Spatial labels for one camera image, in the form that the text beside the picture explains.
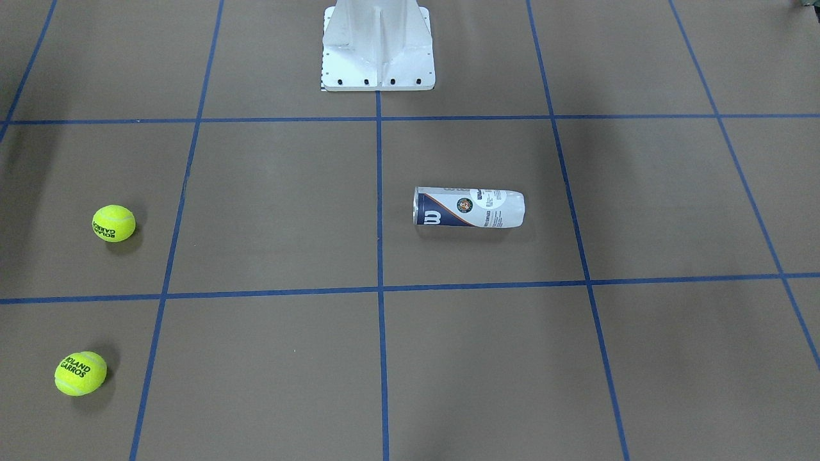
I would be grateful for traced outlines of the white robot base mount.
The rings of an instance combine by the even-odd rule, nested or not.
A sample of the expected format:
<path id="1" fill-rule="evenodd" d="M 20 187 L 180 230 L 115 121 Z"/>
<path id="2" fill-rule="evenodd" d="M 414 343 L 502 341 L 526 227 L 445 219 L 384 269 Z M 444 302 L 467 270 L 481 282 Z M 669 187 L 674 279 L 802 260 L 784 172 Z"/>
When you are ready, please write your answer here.
<path id="1" fill-rule="evenodd" d="M 416 1 L 337 1 L 323 14 L 326 92 L 428 91 L 436 86 L 430 12 Z"/>

